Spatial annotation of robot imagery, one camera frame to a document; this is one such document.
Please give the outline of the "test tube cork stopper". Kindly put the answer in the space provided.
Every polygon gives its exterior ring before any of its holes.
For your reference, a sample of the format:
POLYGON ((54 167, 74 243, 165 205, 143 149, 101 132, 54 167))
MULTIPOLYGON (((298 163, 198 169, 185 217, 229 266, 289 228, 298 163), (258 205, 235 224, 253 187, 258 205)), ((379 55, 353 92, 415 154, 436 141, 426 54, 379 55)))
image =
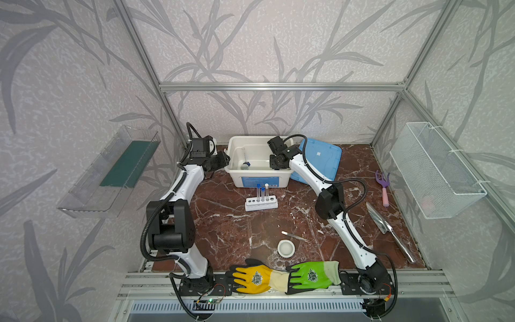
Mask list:
POLYGON ((264 200, 269 201, 270 200, 270 193, 269 193, 269 184, 266 183, 264 186, 264 200))

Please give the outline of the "white test tube rack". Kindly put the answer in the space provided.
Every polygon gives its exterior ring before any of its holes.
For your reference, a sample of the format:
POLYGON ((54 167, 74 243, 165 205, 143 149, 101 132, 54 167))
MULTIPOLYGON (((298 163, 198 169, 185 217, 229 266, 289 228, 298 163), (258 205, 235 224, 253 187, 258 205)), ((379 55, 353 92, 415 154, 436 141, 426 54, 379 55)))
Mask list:
POLYGON ((267 209, 277 209, 278 200, 274 195, 267 197, 250 197, 246 199, 245 210, 249 211, 261 211, 267 209))

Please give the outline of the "large white ceramic dish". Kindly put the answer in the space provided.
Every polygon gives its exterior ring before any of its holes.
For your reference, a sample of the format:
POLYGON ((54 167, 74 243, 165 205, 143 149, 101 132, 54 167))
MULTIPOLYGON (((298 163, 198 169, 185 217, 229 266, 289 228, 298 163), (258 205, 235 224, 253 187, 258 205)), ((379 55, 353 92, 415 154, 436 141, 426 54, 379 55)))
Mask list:
POLYGON ((296 247, 290 240, 280 240, 277 246, 279 255, 283 258, 292 258, 295 254, 296 247))

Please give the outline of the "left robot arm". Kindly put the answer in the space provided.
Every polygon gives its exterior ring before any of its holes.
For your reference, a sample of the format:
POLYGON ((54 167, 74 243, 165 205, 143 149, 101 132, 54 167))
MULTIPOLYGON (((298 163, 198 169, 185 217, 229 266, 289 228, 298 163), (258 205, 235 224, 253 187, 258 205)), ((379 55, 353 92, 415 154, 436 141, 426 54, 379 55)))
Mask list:
POLYGON ((213 269, 195 245, 196 227, 190 202, 207 173, 229 165, 230 157, 217 151, 212 136, 202 137, 191 124, 186 124, 188 147, 177 163, 180 170, 169 192, 146 208, 147 222, 140 238, 140 252, 149 262, 172 260, 182 270, 171 279, 188 287, 210 289, 215 285, 213 269))

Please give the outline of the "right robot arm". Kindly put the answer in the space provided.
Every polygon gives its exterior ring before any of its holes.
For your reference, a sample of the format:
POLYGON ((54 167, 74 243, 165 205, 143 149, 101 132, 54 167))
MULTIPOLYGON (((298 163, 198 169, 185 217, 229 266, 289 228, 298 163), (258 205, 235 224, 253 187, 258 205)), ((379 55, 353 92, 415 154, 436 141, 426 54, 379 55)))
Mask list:
POLYGON ((316 169, 304 155, 307 149, 297 146, 287 146, 286 141, 292 138, 273 137, 268 140, 271 149, 270 168, 274 170, 291 169, 308 183, 317 195, 315 210, 321 219, 328 221, 330 226, 338 233, 354 260, 355 267, 360 276, 360 287, 366 293, 378 292, 382 285, 388 283, 392 286, 392 293, 397 294, 397 275, 388 273, 380 257, 390 256, 369 249, 350 220, 350 211, 365 201, 367 185, 359 178, 331 181, 316 169), (361 197, 351 205, 345 203, 343 183, 356 182, 363 187, 361 197))

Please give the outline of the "white plastic storage bin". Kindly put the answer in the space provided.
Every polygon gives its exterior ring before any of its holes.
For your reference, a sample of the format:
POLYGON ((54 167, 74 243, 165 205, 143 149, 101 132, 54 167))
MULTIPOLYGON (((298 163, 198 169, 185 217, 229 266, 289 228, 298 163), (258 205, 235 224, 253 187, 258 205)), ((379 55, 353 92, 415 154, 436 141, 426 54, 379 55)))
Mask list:
POLYGON ((224 150, 231 159, 225 172, 228 173, 236 187, 256 188, 257 184, 269 188, 285 188, 288 186, 291 169, 274 170, 270 168, 270 155, 272 151, 268 146, 268 140, 273 136, 234 136, 229 140, 228 147, 224 150), (250 167, 241 170, 244 156, 241 148, 245 147, 250 167))

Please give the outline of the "blue plastic bin lid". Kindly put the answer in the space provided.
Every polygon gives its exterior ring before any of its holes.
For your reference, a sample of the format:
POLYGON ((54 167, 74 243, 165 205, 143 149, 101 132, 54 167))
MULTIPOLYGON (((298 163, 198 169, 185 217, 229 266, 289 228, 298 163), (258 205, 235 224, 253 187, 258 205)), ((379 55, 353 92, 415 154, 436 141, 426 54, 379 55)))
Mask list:
POLYGON ((313 168, 329 180, 335 180, 342 156, 339 146, 309 138, 305 156, 313 168))

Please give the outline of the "yellow work glove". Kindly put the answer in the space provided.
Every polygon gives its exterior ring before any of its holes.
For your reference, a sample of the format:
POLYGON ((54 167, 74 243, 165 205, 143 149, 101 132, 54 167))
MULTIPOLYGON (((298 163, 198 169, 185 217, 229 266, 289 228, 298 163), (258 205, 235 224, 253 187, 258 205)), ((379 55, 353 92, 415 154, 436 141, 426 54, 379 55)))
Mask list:
POLYGON ((225 273, 231 290, 257 295, 269 290, 287 293, 289 273, 269 268, 263 262, 248 258, 243 265, 232 265, 225 273))

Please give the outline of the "metal tongs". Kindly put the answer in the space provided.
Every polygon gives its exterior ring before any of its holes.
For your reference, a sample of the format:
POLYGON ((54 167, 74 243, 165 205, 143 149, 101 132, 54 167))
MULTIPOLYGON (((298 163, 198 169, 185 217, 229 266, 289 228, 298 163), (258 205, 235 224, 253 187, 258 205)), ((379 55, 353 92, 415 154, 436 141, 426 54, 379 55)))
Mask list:
POLYGON ((415 258, 411 251, 406 247, 406 245, 400 240, 397 234, 394 232, 393 227, 374 209, 374 207, 366 203, 367 210, 373 219, 374 223, 377 225, 379 230, 383 233, 390 233, 394 238, 397 246, 400 248, 401 252, 404 254, 405 258, 408 260, 410 264, 415 263, 415 258))

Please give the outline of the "green work glove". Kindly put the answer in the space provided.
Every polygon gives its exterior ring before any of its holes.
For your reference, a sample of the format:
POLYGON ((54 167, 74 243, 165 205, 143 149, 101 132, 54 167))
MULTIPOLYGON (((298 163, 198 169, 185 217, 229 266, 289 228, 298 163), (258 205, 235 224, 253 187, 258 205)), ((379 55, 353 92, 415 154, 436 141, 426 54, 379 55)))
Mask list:
POLYGON ((342 283, 338 261, 302 262, 288 266, 286 271, 289 273, 287 295, 327 289, 342 283))

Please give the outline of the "clear wall shelf green mat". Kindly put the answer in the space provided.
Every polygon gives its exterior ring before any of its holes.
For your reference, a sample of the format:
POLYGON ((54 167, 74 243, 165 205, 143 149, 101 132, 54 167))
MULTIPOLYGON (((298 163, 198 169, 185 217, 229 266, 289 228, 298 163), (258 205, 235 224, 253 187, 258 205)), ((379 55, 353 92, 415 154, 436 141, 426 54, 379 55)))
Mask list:
POLYGON ((118 217, 160 143, 156 130, 120 127, 57 209, 76 219, 118 217))

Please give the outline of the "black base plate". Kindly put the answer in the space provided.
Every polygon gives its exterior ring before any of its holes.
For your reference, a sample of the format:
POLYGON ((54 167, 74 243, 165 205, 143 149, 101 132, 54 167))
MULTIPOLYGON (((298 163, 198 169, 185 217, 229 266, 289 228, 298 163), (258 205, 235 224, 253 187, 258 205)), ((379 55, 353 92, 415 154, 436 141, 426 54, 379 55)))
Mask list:
MULTIPOLYGON (((363 275, 361 272, 351 273, 339 270, 339 276, 342 283, 338 287, 341 288, 343 295, 371 295, 381 299, 389 299, 396 291, 394 283, 388 274, 371 278, 363 275)), ((204 298, 208 295, 228 297, 233 294, 240 294, 231 290, 231 283, 228 281, 225 273, 214 274, 211 271, 199 279, 182 279, 177 288, 179 296, 198 297, 202 303, 206 302, 204 298)))

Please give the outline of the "aluminium frame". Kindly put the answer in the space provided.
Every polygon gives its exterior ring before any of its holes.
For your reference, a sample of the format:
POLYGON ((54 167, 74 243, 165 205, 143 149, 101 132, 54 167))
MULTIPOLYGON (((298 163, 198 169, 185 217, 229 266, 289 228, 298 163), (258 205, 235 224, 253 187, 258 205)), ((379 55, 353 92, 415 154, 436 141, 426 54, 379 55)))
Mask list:
POLYGON ((421 108, 426 122, 435 126, 487 191, 487 215, 502 225, 490 271, 482 291, 504 292, 514 288, 514 2, 433 1, 414 8, 405 18, 412 25, 425 16, 439 14, 427 41, 401 83, 353 83, 350 74, 332 73, 332 81, 320 81, 319 73, 332 60, 356 60, 374 64, 368 56, 346 48, 393 7, 388 1, 378 11, 344 35, 341 18, 324 51, 302 67, 287 71, 280 47, 274 51, 278 75, 257 81, 235 71, 220 69, 223 53, 259 6, 252 1, 226 39, 217 36, 222 22, 219 2, 214 1, 205 26, 192 24, 198 48, 190 60, 178 65, 165 79, 150 72, 160 99, 167 91, 221 93, 222 104, 240 121, 250 116, 228 97, 230 92, 261 91, 274 95, 265 122, 273 125, 280 109, 295 101, 298 122, 309 122, 329 106, 329 96, 343 91, 387 91, 406 97, 421 108))

